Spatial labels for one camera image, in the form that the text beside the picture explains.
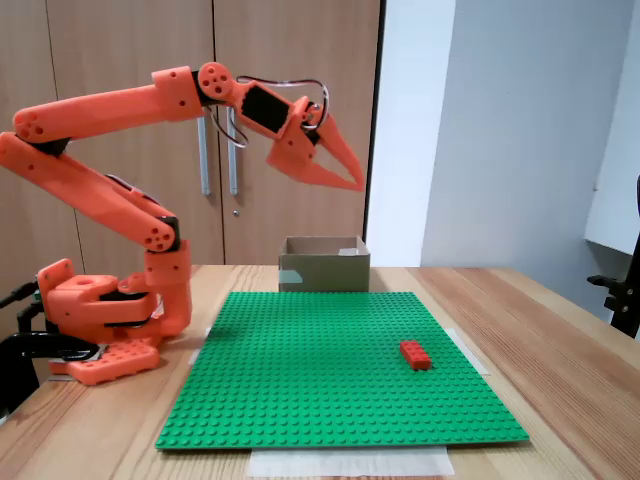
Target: white wall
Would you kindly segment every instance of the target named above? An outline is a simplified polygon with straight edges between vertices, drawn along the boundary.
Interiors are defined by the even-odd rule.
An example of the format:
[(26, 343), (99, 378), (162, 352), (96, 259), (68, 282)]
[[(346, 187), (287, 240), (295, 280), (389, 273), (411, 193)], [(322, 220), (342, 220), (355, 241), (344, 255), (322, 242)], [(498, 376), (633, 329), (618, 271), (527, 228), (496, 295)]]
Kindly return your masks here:
[(424, 265), (513, 267), (605, 315), (585, 278), (619, 259), (584, 229), (632, 6), (457, 1)]
[(375, 266), (420, 264), (454, 10), (387, 2), (367, 216)]
[(587, 222), (586, 238), (631, 254), (640, 231), (640, 6), (636, 4), (609, 142)]

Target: cardboard box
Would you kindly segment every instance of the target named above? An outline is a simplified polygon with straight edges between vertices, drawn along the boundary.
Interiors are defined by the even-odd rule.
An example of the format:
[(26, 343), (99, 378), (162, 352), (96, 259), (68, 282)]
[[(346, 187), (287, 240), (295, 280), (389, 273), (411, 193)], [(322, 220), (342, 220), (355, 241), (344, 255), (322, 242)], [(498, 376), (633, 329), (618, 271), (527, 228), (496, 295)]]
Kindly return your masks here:
[(371, 254), (360, 237), (288, 237), (281, 292), (368, 292)]

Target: red lego brick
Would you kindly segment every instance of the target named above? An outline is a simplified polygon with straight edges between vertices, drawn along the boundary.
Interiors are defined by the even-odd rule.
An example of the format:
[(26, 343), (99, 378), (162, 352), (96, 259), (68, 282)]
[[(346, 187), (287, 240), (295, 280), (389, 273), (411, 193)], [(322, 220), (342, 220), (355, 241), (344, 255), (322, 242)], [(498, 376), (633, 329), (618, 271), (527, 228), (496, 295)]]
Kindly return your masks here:
[(414, 370), (429, 370), (431, 358), (415, 340), (400, 342), (400, 351)]

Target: black chair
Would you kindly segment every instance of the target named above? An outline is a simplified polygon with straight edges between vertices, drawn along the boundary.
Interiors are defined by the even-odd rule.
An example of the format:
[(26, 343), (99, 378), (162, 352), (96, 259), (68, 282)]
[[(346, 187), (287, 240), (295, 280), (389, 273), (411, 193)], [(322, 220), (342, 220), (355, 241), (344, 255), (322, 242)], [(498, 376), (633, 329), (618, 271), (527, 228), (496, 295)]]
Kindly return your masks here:
[[(636, 185), (636, 200), (640, 214), (640, 177), (638, 177)], [(640, 311), (638, 310), (640, 307), (640, 236), (636, 241), (627, 278), (624, 281), (621, 282), (602, 275), (594, 275), (587, 278), (587, 281), (598, 287), (609, 289), (610, 296), (604, 301), (604, 306), (613, 311), (611, 326), (635, 338), (640, 326)]]

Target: cabinet handle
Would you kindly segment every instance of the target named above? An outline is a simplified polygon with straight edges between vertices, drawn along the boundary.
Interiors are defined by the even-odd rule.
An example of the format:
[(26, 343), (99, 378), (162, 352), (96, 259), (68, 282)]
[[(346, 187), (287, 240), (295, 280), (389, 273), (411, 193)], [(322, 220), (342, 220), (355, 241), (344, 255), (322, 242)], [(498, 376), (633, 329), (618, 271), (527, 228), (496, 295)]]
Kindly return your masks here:
[(209, 151), (205, 117), (198, 118), (198, 148), (200, 150), (200, 191), (204, 196), (209, 196), (211, 186), (209, 185)]
[[(236, 136), (235, 128), (236, 112), (233, 108), (227, 107), (227, 133), (232, 138)], [(229, 193), (238, 195), (238, 170), (236, 163), (236, 146), (231, 140), (227, 140), (227, 152), (229, 156)]]

